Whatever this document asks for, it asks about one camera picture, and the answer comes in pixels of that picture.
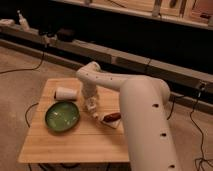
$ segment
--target bottle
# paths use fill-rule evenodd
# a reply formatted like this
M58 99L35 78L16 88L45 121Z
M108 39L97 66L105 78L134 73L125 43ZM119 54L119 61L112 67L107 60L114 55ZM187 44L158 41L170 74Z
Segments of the bottle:
M22 29L24 31L30 30L30 26L29 26L26 18L24 18L23 15L21 14L20 10L18 10L17 13L18 13L18 16L19 16L19 23L20 23Z

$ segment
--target bowl rim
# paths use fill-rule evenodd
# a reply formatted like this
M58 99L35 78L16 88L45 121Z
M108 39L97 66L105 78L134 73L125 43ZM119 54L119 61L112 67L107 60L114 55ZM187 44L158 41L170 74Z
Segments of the bowl rim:
M66 129L63 129L63 130L55 130L53 127L51 127L51 126L48 124L47 115L48 115L48 112L49 112L53 107L55 107L56 105L59 105L59 104L61 104L61 103L67 103L67 104L69 104L69 105L74 106L74 107L76 108L76 110L77 110L77 116L78 116L78 117L77 117L76 122L75 122L74 124L70 125L69 127L67 127ZM58 101L58 102L52 104L52 105L48 108L48 110L47 110L46 113L45 113L45 118L44 118L44 119L45 119L45 125L46 125L47 128L50 129L51 131L54 131L54 132L65 132L65 131L67 131L67 130L73 128L75 125L77 125L77 123L78 123L78 121L79 121L79 119L80 119L79 109L78 109L78 106L77 106L75 103L71 102L71 101Z

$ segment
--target white cup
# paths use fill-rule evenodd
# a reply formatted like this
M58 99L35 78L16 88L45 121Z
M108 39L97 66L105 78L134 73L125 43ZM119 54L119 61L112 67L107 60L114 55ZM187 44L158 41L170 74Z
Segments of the white cup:
M76 100L78 91L70 88L58 87L55 92L56 100Z

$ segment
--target electrical outlet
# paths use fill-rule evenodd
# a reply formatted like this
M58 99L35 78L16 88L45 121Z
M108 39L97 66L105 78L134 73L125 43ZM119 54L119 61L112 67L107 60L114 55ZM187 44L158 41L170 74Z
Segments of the electrical outlet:
M204 91L207 84L208 84L208 82L200 80L195 88L198 90Z

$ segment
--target floor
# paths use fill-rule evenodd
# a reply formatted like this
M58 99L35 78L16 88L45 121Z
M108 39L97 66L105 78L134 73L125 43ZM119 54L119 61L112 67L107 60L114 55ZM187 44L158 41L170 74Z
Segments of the floor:
M17 68L31 68L39 63L39 59L0 47L0 72ZM75 71L49 62L44 62L36 71L13 72L0 75L0 171L27 171L26 164L17 162L28 127L24 114L26 109L39 101L42 88L48 78L74 77ZM166 111L171 110L171 103ZM30 110L32 118L35 108ZM175 105L169 123L175 141L178 157L183 171L195 171L194 159L201 156L199 149L201 134L189 118L191 109ZM206 158L213 158L213 116L195 111L195 121L205 134L204 152ZM111 164L109 171L127 171L128 164ZM55 170L65 170L58 164ZM107 163L81 164L74 171L105 171ZM205 171L213 168L204 164ZM41 169L32 165L33 171Z

